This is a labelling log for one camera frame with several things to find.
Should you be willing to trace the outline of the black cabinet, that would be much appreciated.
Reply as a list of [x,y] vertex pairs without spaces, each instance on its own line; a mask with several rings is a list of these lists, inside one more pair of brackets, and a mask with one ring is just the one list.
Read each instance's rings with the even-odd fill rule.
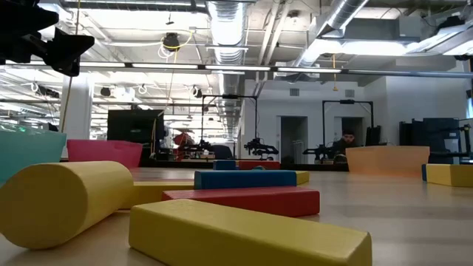
[[428,146],[429,163],[454,164],[458,157],[446,153],[460,152],[460,130],[457,118],[423,118],[399,123],[401,146]]

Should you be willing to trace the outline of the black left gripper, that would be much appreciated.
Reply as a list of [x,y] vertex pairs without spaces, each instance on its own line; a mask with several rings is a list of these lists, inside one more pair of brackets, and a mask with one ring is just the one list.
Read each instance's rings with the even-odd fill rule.
[[95,44],[89,35],[69,35],[55,28],[47,43],[39,30],[56,24],[59,14],[38,6],[39,0],[0,0],[0,64],[26,64],[35,55],[69,77],[80,73],[81,56]]

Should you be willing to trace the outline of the silver round ceiling duct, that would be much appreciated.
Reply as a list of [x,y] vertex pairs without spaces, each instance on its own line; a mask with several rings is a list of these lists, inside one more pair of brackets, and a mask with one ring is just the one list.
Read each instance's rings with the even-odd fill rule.
[[293,62],[293,67],[312,67],[320,55],[336,53],[336,41],[344,36],[347,25],[369,0],[333,0],[330,9],[315,17],[307,31],[307,45]]
[[[215,64],[242,65],[244,50],[244,27],[247,4],[237,1],[209,1],[206,3],[210,15],[212,44]],[[233,100],[224,100],[220,111],[224,115],[224,124],[229,139],[238,135],[239,108],[241,103]]]

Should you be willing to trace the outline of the rectangular ceiling duct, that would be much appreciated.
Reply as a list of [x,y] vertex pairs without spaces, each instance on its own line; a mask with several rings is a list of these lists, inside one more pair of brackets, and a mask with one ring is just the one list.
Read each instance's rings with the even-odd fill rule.
[[321,36],[338,41],[351,55],[473,56],[473,19],[450,16],[440,22],[423,17],[354,18],[346,27]]

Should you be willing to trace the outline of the orange plastic bin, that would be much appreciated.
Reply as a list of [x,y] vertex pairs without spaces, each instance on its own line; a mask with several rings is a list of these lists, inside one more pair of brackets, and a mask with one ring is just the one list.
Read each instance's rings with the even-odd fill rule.
[[349,172],[390,177],[421,177],[428,146],[366,146],[346,149]]

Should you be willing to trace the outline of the red background object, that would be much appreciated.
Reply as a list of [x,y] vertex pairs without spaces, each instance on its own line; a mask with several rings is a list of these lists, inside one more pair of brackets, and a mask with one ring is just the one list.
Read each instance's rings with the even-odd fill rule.
[[181,132],[173,137],[173,142],[179,148],[186,145],[194,145],[194,140],[187,132]]

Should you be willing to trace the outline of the red plastic bin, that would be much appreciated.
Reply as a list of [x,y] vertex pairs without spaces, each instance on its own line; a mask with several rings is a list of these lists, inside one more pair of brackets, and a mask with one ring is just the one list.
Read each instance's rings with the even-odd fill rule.
[[127,168],[140,164],[143,146],[124,140],[68,140],[70,162],[115,161]]

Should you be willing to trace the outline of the yellow wooden cylinder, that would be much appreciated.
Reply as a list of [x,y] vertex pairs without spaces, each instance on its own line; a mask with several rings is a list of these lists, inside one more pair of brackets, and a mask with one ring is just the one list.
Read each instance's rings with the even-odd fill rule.
[[0,187],[0,233],[19,247],[54,248],[118,210],[133,188],[114,161],[28,166]]

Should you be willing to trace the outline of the white column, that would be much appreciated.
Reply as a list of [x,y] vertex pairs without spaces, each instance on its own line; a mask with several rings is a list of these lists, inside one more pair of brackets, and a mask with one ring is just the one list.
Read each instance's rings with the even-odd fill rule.
[[89,139],[95,81],[90,73],[64,76],[61,91],[59,132],[67,139]]

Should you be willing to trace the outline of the overhead light bar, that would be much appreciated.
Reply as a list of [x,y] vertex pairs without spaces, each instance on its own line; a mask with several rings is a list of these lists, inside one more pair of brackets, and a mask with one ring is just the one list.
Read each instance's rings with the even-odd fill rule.
[[293,66],[247,66],[247,65],[206,65],[206,64],[159,64],[159,63],[119,63],[119,62],[82,62],[81,71],[118,71],[118,72],[272,72],[287,74],[331,74],[331,75],[374,75],[419,78],[461,78],[473,79],[472,72],[440,72],[414,70],[377,70],[324,67]]

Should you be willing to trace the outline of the person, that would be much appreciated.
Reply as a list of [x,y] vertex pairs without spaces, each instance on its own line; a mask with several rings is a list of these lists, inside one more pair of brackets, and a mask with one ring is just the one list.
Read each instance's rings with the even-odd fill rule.
[[346,149],[355,147],[357,145],[355,143],[354,131],[352,129],[344,129],[341,138],[332,144],[333,163],[347,163]]

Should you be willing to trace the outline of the teal plastic bin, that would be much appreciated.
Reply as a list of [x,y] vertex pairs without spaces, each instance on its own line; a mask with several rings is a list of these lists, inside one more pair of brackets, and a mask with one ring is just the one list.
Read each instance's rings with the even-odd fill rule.
[[64,133],[0,122],[0,186],[27,166],[58,163],[66,140]]

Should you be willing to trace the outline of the black monitor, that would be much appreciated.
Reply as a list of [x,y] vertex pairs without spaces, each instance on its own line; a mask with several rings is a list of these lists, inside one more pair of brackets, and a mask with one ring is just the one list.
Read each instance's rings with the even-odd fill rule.
[[159,142],[164,138],[164,118],[161,109],[109,110],[107,140],[133,143]]

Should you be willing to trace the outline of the black background rig frame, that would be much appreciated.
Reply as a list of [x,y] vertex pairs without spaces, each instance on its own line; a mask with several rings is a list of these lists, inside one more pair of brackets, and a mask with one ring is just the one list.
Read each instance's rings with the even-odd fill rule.
[[359,103],[362,106],[366,103],[370,105],[370,110],[368,111],[370,114],[370,127],[373,128],[374,124],[374,102],[370,100],[323,100],[321,102],[321,117],[322,117],[322,141],[323,145],[326,146],[326,123],[325,123],[325,104],[326,103],[339,103],[339,104],[355,104]]
[[215,104],[217,111],[222,111],[222,114],[218,116],[223,119],[223,126],[225,133],[231,139],[234,139],[237,133],[237,120],[242,116],[237,115],[237,109],[242,111],[242,100],[249,98],[254,103],[255,111],[255,126],[254,126],[254,137],[258,138],[258,97],[252,95],[238,95],[238,94],[224,94],[224,95],[203,95],[201,103],[201,128],[200,128],[200,145],[203,146],[207,142],[204,137],[204,115],[205,110],[209,107],[217,98],[220,99],[220,103]]

